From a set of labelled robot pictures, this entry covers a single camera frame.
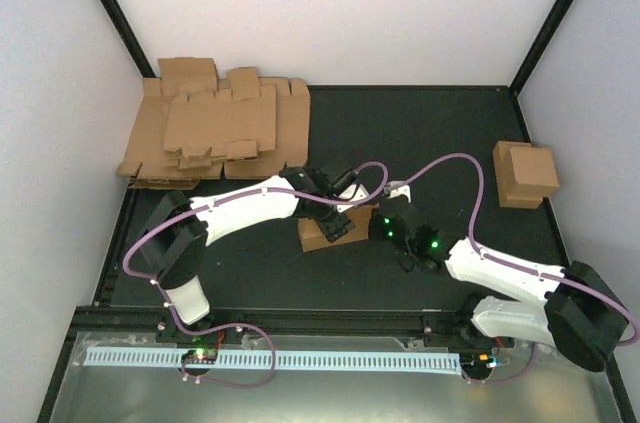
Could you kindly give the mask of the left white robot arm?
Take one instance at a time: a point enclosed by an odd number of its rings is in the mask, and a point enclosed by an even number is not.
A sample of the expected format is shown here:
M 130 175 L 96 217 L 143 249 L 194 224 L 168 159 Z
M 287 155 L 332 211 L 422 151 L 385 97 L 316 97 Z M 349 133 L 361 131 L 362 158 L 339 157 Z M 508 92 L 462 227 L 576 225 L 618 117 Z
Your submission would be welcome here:
M 277 175 L 244 189 L 188 198 L 173 191 L 161 200 L 143 227 L 140 256 L 151 279 L 174 308 L 179 329 L 193 342 L 207 340 L 215 319 L 199 273 L 204 249 L 240 230 L 276 219 L 311 219 L 330 243 L 354 228 L 346 210 L 369 195 L 348 165 L 325 169 L 286 167 Z

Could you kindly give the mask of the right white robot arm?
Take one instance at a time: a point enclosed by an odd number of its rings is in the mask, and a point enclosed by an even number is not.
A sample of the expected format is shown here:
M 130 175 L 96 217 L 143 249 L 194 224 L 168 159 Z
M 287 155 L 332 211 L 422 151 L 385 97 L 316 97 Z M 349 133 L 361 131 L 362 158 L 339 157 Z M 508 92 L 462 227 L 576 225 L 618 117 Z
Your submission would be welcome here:
M 601 372 L 630 324 L 621 301 L 588 264 L 535 263 L 433 228 L 405 196 L 374 208 L 368 233 L 372 241 L 392 244 L 408 271 L 444 271 L 491 290 L 454 322 L 457 339 L 467 346 L 486 338 L 527 340 Z

